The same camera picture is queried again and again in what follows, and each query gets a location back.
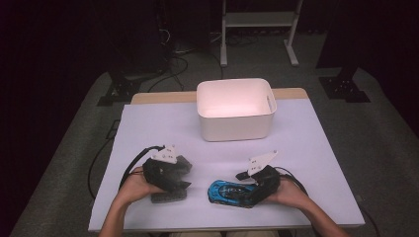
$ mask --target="human hand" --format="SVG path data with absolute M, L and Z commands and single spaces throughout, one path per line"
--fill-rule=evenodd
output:
M 266 198 L 280 204 L 303 208 L 312 200 L 290 179 L 281 177 L 281 184 L 274 194 Z
M 164 192 L 160 188 L 147 183 L 142 172 L 142 167 L 137 167 L 129 174 L 115 200 L 131 204 L 150 194 Z

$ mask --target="blue toy car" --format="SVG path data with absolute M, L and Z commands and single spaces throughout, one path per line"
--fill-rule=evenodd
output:
M 217 180 L 209 186 L 209 201 L 212 203 L 251 208 L 254 203 L 248 198 L 256 185 L 235 184 Z

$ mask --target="metal stand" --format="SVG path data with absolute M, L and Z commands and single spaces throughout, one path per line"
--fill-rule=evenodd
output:
M 320 83 L 329 99 L 343 99 L 347 103 L 370 102 L 367 94 L 360 91 L 352 80 L 358 69 L 356 62 L 345 65 L 337 77 L 320 77 Z
M 101 97 L 97 106 L 111 106 L 114 102 L 130 102 L 132 96 L 138 93 L 141 84 L 127 80 L 119 70 L 110 70 L 109 74 L 112 84 L 106 96 Z
M 284 44 L 289 55 L 291 65 L 298 66 L 298 60 L 293 52 L 293 36 L 299 19 L 303 0 L 298 0 L 294 12 L 264 12 L 264 13 L 227 13 L 226 0 L 222 1 L 222 29 L 220 64 L 227 66 L 227 48 L 225 44 L 226 28 L 232 27 L 291 27 L 288 39 Z

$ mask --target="wire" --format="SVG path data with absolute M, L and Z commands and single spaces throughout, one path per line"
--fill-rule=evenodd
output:
M 370 220 L 370 222 L 371 222 L 371 224 L 373 225 L 373 227 L 374 227 L 374 230 L 376 231 L 376 236 L 377 237 L 380 237 L 381 236 L 381 234 L 379 233 L 379 229 L 378 229 L 378 226 L 377 226 L 377 224 L 376 224 L 376 222 L 374 221 L 374 219 L 371 217 L 371 215 L 367 212 L 367 210 L 363 207 L 363 206 L 361 206 L 359 203 L 358 203 L 358 207 L 360 208 L 360 210 L 367 216 L 367 218 Z
M 259 41 L 257 36 L 246 37 L 243 35 L 243 33 L 235 34 L 234 32 L 235 31 L 231 31 L 229 34 L 227 34 L 225 44 L 228 46 L 244 47 Z
M 93 194 L 93 191 L 92 191 L 92 185 L 90 184 L 90 177 L 91 177 L 91 175 L 92 175 L 92 170 L 93 170 L 93 166 L 95 165 L 95 163 L 96 163 L 96 160 L 98 159 L 98 157 L 99 157 L 99 155 L 101 154 L 101 152 L 103 151 L 103 149 L 106 147 L 106 145 L 108 145 L 108 143 L 110 142 L 110 141 L 112 141 L 112 140 L 114 140 L 115 139 L 115 134 L 114 135 L 112 135 L 111 136 L 111 133 L 113 132 L 113 131 L 116 131 L 116 130 L 118 130 L 117 128 L 115 128 L 115 126 L 116 126 L 116 123 L 117 122 L 120 122 L 121 120 L 120 119 L 115 119 L 114 120 L 114 122 L 112 123 L 112 126 L 111 126 L 111 128 L 108 130 L 108 133 L 107 133 L 107 135 L 106 135 L 106 141 L 105 141 L 105 143 L 102 145 L 102 147 L 99 149 L 99 151 L 96 153 L 96 155 L 95 155 L 95 157 L 93 158 L 93 160 L 92 160 L 92 163 L 90 164 L 90 167 L 89 167 L 89 173 L 87 174 L 87 187 L 88 187 L 88 189 L 89 189 L 89 193 L 90 193 L 90 196 L 92 197 L 92 199 L 96 199 L 96 196 Z
M 209 42 L 213 43 L 216 42 L 217 40 L 221 39 L 222 34 L 221 33 L 216 33 L 218 36 L 214 37 L 213 39 L 211 39 Z
M 191 53 L 191 52 L 193 52 L 195 50 L 198 50 L 198 49 L 194 47 L 194 48 L 186 49 L 186 50 L 182 50 L 182 51 L 174 51 L 173 53 L 175 53 L 178 56 L 183 56 L 183 55 L 186 55 L 188 53 Z
M 221 77 L 220 77 L 220 79 L 224 79 L 224 70 L 223 70 L 223 69 L 222 69 L 222 67 L 221 67 L 221 63 L 219 62 L 219 59 L 218 59 L 218 58 L 217 58 L 214 54 L 212 54 L 211 52 L 208 52 L 208 51 L 206 51 L 206 50 L 204 50 L 204 49 L 192 48 L 192 49 L 188 49 L 188 50 L 184 50 L 184 51 L 177 51 L 177 52 L 175 52 L 175 53 L 177 53 L 177 54 L 182 54 L 182 55 L 186 55 L 186 54 L 192 53 L 192 52 L 194 52 L 194 51 L 200 51 L 200 52 L 207 53 L 207 54 L 211 55 L 211 56 L 215 59 L 215 61 L 216 61 L 217 65 L 218 65 L 218 67 L 219 67 L 219 71 L 220 71 L 220 73 L 221 73 Z
M 287 169 L 285 169 L 283 167 L 274 167 L 274 168 L 277 169 L 277 170 L 283 170 L 283 171 L 289 173 L 292 177 L 295 178 L 295 176 L 293 175 L 293 173 L 291 173 L 289 170 L 287 170 Z
M 164 44 L 168 43 L 169 40 L 170 40 L 170 33 L 169 33 L 169 31 L 164 30 L 164 29 L 160 29 L 159 31 L 160 32 L 165 32 L 167 34 L 167 40 L 164 42 Z
M 161 151 L 162 149 L 164 149 L 164 146 L 150 146 L 148 148 L 143 149 L 132 161 L 131 163 L 128 165 L 128 167 L 126 167 L 126 171 L 124 172 L 123 178 L 121 179 L 120 182 L 120 187 L 119 190 L 121 189 L 121 187 L 123 186 L 124 182 L 126 181 L 126 179 L 128 178 L 128 176 L 131 174 L 131 171 L 133 166 L 139 161 L 139 159 L 141 159 L 145 154 L 147 154 L 150 150 L 158 150 Z
M 180 81 L 179 81 L 179 78 L 177 78 L 177 76 L 178 75 L 180 75 L 180 74 L 182 74 L 183 72 L 185 72 L 187 69 L 188 69 L 188 61 L 187 60 L 185 60 L 184 58 L 181 58 L 181 57 L 173 57 L 173 58 L 175 58 L 175 59 L 178 59 L 178 60 L 181 60 L 181 61 L 184 61 L 185 62 L 185 68 L 184 69 L 182 69 L 180 72 L 178 72 L 178 73 L 175 73 L 175 74 L 173 74 L 173 73 L 171 73 L 171 75 L 170 76 L 167 76 L 167 77 L 164 77 L 164 78 L 162 78 L 162 79 L 159 79 L 157 82 L 155 82 L 153 85 L 151 85 L 151 87 L 150 88 L 148 88 L 148 91 L 147 92 L 151 92 L 151 90 L 157 85 L 157 84 L 159 84 L 160 82 L 162 82 L 162 81 L 164 81 L 164 80 L 167 80 L 167 79 L 169 79 L 169 78 L 172 78 L 172 77 L 174 77 L 175 78 L 175 80 L 177 80 L 177 82 L 178 83 L 180 83 Z

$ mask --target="white table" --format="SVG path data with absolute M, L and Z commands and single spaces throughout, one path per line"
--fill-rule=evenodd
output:
M 297 209 L 259 203 L 247 209 L 213 204 L 207 190 L 215 180 L 238 182 L 235 175 L 247 170 L 250 157 L 273 150 L 279 155 L 271 162 L 290 170 L 313 198 L 339 225 L 365 224 L 347 181 L 333 154 L 317 115 L 301 89 L 274 89 L 278 110 L 267 138 L 246 141 L 206 142 L 200 135 L 195 92 L 143 94 L 127 105 L 114 148 L 99 189 L 89 231 L 101 229 L 121 177 L 132 159 L 144 148 L 174 144 L 192 164 L 183 180 L 191 182 L 186 200 L 151 203 L 149 197 L 133 203 L 127 213 L 125 230 L 188 231 L 232 229 L 280 229 L 310 227 Z M 150 151 L 138 166 L 152 155 Z

